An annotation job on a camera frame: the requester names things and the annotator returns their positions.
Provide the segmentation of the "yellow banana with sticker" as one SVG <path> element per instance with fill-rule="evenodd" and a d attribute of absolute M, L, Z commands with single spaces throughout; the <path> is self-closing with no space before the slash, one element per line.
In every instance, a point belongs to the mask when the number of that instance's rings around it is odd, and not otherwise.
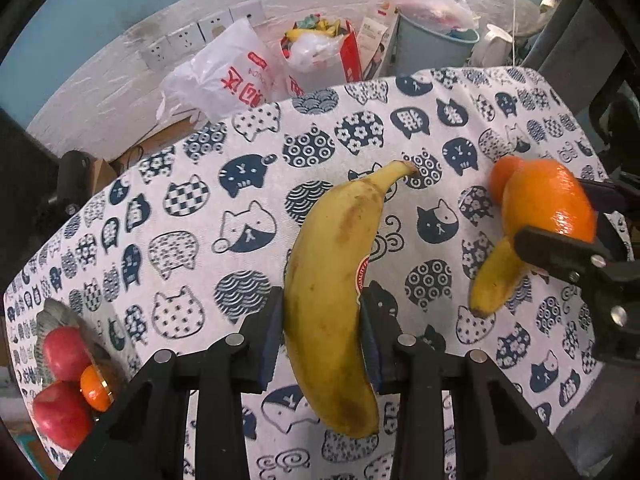
<path fill-rule="evenodd" d="M 357 278 L 367 267 L 387 190 L 415 172 L 411 162 L 394 160 L 331 188 L 307 214 L 288 260 L 283 331 L 296 382 L 314 414 L 353 439 L 378 430 L 360 348 Z"/>

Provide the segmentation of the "small orange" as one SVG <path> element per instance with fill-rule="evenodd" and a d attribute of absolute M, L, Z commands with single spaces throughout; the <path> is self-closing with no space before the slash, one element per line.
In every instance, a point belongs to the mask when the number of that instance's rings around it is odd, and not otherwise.
<path fill-rule="evenodd" d="M 525 160 L 518 156 L 503 156 L 492 166 L 489 175 L 488 191 L 491 200 L 497 205 L 502 205 L 503 193 L 506 184 L 515 171 L 518 171 L 525 164 Z"/>

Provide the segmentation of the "orange tangerine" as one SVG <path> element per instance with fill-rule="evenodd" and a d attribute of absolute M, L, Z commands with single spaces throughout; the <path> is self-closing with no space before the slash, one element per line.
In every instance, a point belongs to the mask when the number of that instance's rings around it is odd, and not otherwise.
<path fill-rule="evenodd" d="M 107 364 L 91 364 L 80 376 L 80 392 L 87 403 L 100 413 L 106 412 L 116 396 L 117 377 Z"/>

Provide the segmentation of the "red apple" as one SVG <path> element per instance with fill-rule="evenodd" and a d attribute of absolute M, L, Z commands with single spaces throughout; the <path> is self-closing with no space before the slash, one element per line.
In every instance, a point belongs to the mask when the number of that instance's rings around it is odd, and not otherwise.
<path fill-rule="evenodd" d="M 32 411 L 37 428 L 56 445 L 75 452 L 93 430 L 89 405 L 69 382 L 54 382 L 35 396 Z"/>
<path fill-rule="evenodd" d="M 84 369 L 91 365 L 80 330 L 73 326 L 51 330 L 43 341 L 43 356 L 54 377 L 64 382 L 79 382 Z"/>

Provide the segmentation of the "white kettle on floor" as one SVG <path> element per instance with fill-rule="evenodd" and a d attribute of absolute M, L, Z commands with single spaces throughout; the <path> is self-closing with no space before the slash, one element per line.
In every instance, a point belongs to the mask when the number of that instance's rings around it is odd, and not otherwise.
<path fill-rule="evenodd" d="M 484 35 L 473 47 L 469 64 L 473 67 L 506 66 L 512 51 L 513 37 L 494 24 L 488 24 Z"/>

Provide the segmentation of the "grey leaf-shaped fruit bowl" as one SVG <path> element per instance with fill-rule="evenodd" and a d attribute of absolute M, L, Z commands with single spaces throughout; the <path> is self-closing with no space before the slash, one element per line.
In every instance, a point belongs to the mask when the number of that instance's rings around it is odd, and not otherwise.
<path fill-rule="evenodd" d="M 43 388 L 70 382 L 93 411 L 104 413 L 125 382 L 96 332 L 70 307 L 47 298 L 36 314 L 34 357 Z"/>

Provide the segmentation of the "cardboard box on floor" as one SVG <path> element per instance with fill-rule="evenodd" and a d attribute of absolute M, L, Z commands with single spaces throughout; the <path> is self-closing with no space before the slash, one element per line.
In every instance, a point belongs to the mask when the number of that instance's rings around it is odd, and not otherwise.
<path fill-rule="evenodd" d="M 160 132 L 134 144 L 112 160 L 97 159 L 92 163 L 90 194 L 96 195 L 139 160 L 178 142 L 194 131 L 189 118 L 163 128 Z"/>

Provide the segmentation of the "light blue trash bin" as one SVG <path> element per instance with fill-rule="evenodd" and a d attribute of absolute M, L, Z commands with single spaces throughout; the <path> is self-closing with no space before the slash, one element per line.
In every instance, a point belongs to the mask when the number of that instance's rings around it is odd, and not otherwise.
<path fill-rule="evenodd" d="M 390 73 L 409 76 L 427 68 L 462 67 L 479 41 L 480 35 L 474 29 L 444 35 L 399 13 Z"/>

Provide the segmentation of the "black cylindrical speaker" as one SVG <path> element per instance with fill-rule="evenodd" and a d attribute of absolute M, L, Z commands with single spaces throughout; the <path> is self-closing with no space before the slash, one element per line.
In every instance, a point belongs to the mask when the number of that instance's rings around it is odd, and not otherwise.
<path fill-rule="evenodd" d="M 81 151 L 66 152 L 58 164 L 58 180 L 50 204 L 73 217 L 91 197 L 93 158 Z"/>

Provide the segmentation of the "white plastic shopping bag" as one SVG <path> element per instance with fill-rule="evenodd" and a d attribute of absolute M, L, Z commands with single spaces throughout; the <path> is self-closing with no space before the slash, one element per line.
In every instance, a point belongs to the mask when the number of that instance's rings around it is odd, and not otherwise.
<path fill-rule="evenodd" d="M 247 18 L 174 68 L 160 83 L 155 117 L 167 122 L 180 107 L 212 122 L 286 98 L 284 70 Z"/>

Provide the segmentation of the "red white paper bag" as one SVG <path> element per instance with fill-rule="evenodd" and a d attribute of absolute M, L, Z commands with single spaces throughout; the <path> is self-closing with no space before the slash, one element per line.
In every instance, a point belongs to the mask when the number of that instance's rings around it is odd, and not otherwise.
<path fill-rule="evenodd" d="M 283 34 L 280 52 L 290 96 L 362 78 L 355 29 L 349 20 L 309 14 Z"/>

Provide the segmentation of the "white wall socket strip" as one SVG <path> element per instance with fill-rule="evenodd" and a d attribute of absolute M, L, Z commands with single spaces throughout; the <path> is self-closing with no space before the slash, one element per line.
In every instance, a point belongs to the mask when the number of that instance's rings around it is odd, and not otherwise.
<path fill-rule="evenodd" d="M 171 63 L 202 50 L 242 18 L 246 18 L 252 26 L 265 23 L 267 18 L 262 2 L 242 2 L 184 25 L 143 48 L 139 52 L 140 58 L 149 70 L 159 72 Z"/>

